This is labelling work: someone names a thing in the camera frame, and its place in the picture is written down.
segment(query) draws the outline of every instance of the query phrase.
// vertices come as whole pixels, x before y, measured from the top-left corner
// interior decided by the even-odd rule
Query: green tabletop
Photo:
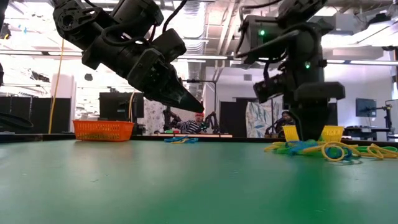
[[[0,223],[396,223],[398,161],[267,144],[0,144]]]

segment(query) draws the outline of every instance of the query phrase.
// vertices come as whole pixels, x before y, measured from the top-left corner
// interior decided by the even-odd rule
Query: ceiling
[[[105,11],[110,12],[113,7],[117,4],[117,0],[91,0],[92,3],[102,7]],[[199,9],[203,9],[203,13],[199,11],[195,14],[195,17],[187,17],[186,14],[178,14],[171,23],[169,28],[174,28],[180,36],[183,37],[186,45],[192,45],[193,43],[203,42],[204,49],[200,54],[205,55],[231,55],[236,48],[237,41],[239,39],[238,27],[240,20],[238,16],[238,7],[244,5],[255,5],[267,2],[267,0],[204,0],[200,3]],[[180,1],[156,1],[161,7],[164,17],[167,18],[171,15],[172,11],[180,4]],[[262,9],[255,9],[247,13],[257,15],[276,16],[278,5],[265,7]],[[326,7],[318,12],[318,16],[332,16],[337,11],[346,14],[358,14],[356,20],[357,27],[360,29],[364,26],[361,20],[361,16],[366,12],[377,13],[378,10],[393,11],[395,13],[395,6],[392,5],[391,0],[329,0]],[[12,37],[9,40],[0,40],[1,50],[38,50],[38,51],[57,51],[61,50],[62,39],[55,30],[55,24],[52,17],[53,7],[48,0],[17,0],[10,1],[9,7],[6,11],[5,22],[10,24],[10,30]],[[201,24],[203,23],[204,31],[202,35],[197,35],[198,38],[188,38],[188,36],[196,36],[195,33],[201,30]],[[160,29],[157,30],[156,37],[160,34]],[[79,52],[80,49],[75,47],[69,42],[65,42],[64,51]],[[369,47],[360,47],[355,49],[344,49],[344,48],[333,48],[328,49],[324,47],[324,54],[328,55],[328,58],[342,58],[342,57],[357,57],[360,59],[366,59],[371,54],[367,52],[381,52],[380,48],[377,50]],[[39,81],[32,80],[30,78],[30,71],[28,69],[39,72],[50,79],[53,74],[57,73],[59,65],[58,55],[48,56],[5,56],[0,55],[0,60],[6,69],[6,83],[37,83]],[[214,71],[214,61],[200,63],[200,67],[212,67],[204,70],[204,73]],[[185,78],[191,77],[191,70],[188,67],[187,61],[175,62],[174,65],[178,71],[178,76]],[[241,84],[242,77],[238,75],[228,74],[246,74],[246,73],[258,73],[262,74],[262,70],[250,69],[242,70],[240,68],[226,68],[219,81],[227,83],[229,85]],[[74,74],[78,86],[110,86],[118,88],[127,88],[127,82],[114,74],[110,69],[101,66],[97,71],[93,71],[90,68],[82,65],[80,59],[76,56],[69,57],[65,56],[62,62],[62,73]],[[84,74],[92,73],[93,81],[88,82],[84,79]],[[200,78],[208,78],[203,75],[199,75]],[[257,79],[261,79],[261,76],[254,75],[252,82],[256,82]],[[48,91],[38,90],[40,95],[45,95]],[[104,91],[99,88],[92,88],[91,92],[81,92],[82,97],[78,100],[81,103],[87,102],[90,99],[95,99],[99,91]]]

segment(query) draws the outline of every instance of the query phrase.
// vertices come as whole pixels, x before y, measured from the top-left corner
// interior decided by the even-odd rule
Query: green led light
[[[310,62],[305,62],[305,68],[309,69],[311,67],[311,63]]]

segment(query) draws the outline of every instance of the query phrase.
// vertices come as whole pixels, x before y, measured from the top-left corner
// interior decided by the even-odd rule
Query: monitor
[[[128,121],[131,93],[99,93],[99,118],[108,121]],[[133,121],[144,117],[144,95],[135,93],[132,99]]]
[[[372,99],[357,98],[355,100],[355,116],[365,118],[376,117],[377,102]]]

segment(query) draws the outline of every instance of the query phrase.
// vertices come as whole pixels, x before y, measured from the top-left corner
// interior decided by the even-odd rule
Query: orange plastic basket
[[[127,121],[74,120],[75,136],[82,141],[128,141],[134,123]]]

